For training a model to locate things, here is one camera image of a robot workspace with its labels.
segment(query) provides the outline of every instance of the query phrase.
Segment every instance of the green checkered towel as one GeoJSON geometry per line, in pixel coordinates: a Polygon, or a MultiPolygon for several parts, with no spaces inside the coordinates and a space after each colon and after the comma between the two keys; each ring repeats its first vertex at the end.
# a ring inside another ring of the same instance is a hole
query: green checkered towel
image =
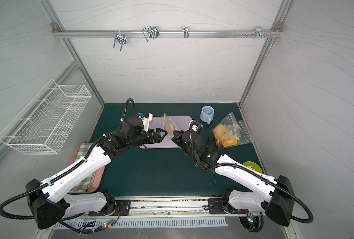
{"type": "MultiPolygon", "coordinates": [[[[78,151],[78,154],[76,155],[76,160],[79,160],[80,156],[85,155],[88,152],[89,147],[93,143],[82,143],[80,145],[80,149],[78,151]]],[[[83,179],[78,185],[74,186],[73,189],[71,189],[69,192],[86,192],[87,189],[89,189],[92,186],[93,179],[95,178],[95,172],[90,174],[88,177],[83,179]]]]}

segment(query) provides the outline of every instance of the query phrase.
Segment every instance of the vent grille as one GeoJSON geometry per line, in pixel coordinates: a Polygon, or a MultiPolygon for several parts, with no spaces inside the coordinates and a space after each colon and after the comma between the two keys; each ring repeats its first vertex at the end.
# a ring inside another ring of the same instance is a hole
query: vent grille
{"type": "MultiPolygon", "coordinates": [[[[95,228],[101,226],[109,219],[97,219],[95,228]]],[[[91,219],[80,221],[78,219],[68,220],[66,223],[73,227],[80,227],[90,222],[91,219]]],[[[216,227],[228,226],[224,216],[216,217],[168,217],[168,218],[120,218],[111,228],[147,228],[147,227],[216,227]]],[[[65,226],[56,223],[54,229],[67,229],[65,226]]]]}

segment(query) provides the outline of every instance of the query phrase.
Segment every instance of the blue mug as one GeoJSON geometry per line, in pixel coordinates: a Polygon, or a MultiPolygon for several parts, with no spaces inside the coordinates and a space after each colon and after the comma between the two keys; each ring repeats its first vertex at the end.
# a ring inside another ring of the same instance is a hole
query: blue mug
{"type": "Polygon", "coordinates": [[[199,118],[208,124],[213,120],[214,118],[214,109],[211,106],[204,106],[201,110],[201,114],[199,118]]]}

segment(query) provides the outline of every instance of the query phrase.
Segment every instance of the aluminum rail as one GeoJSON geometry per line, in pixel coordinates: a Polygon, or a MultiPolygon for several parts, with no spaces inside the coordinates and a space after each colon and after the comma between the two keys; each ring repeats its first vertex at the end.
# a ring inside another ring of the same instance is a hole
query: aluminum rail
{"type": "MultiPolygon", "coordinates": [[[[157,38],[184,38],[183,30],[159,30],[160,35],[157,38]]],[[[114,31],[54,31],[52,34],[55,38],[115,38],[118,30],[114,31]]],[[[144,38],[141,30],[120,31],[128,39],[144,38]]],[[[230,37],[251,37],[254,38],[255,30],[189,30],[189,38],[230,38],[230,37]]],[[[262,36],[265,37],[280,37],[282,31],[260,30],[262,36]]]]}
{"type": "MultiPolygon", "coordinates": [[[[279,11],[278,11],[277,15],[275,16],[273,25],[271,26],[272,29],[275,29],[278,31],[281,30],[283,19],[285,18],[286,13],[289,10],[291,2],[292,2],[292,0],[283,0],[282,1],[279,11]]],[[[253,86],[256,76],[258,75],[263,62],[265,61],[265,59],[267,57],[267,53],[269,52],[271,46],[273,45],[274,40],[275,40],[275,38],[266,39],[266,41],[262,47],[261,53],[259,54],[258,60],[256,61],[255,67],[254,67],[253,71],[251,72],[249,80],[247,81],[245,91],[243,92],[241,100],[239,101],[240,107],[243,107],[243,105],[245,104],[245,101],[247,99],[247,95],[249,94],[249,91],[250,91],[251,87],[253,86]]]]}

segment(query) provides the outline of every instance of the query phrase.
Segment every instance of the metal hook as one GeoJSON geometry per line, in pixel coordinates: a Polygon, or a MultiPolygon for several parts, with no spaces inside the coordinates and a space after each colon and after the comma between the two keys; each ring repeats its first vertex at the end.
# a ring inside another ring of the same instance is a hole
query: metal hook
{"type": "Polygon", "coordinates": [[[182,28],[182,30],[184,31],[184,38],[188,38],[189,37],[189,28],[187,26],[184,26],[184,28],[182,28]]]}
{"type": "Polygon", "coordinates": [[[145,40],[149,41],[149,39],[152,37],[152,39],[156,39],[160,33],[158,32],[158,29],[156,26],[146,26],[143,28],[143,34],[145,36],[145,40]]]}
{"type": "Polygon", "coordinates": [[[115,48],[117,42],[121,44],[120,50],[122,50],[123,45],[127,43],[127,37],[122,33],[118,33],[116,34],[115,41],[113,42],[113,48],[115,48]]]}
{"type": "Polygon", "coordinates": [[[265,37],[265,35],[263,35],[263,34],[261,33],[261,30],[262,30],[262,28],[261,28],[260,26],[256,27],[256,29],[255,29],[255,34],[253,34],[253,36],[254,36],[255,38],[257,38],[257,37],[259,37],[259,36],[265,37]]]}

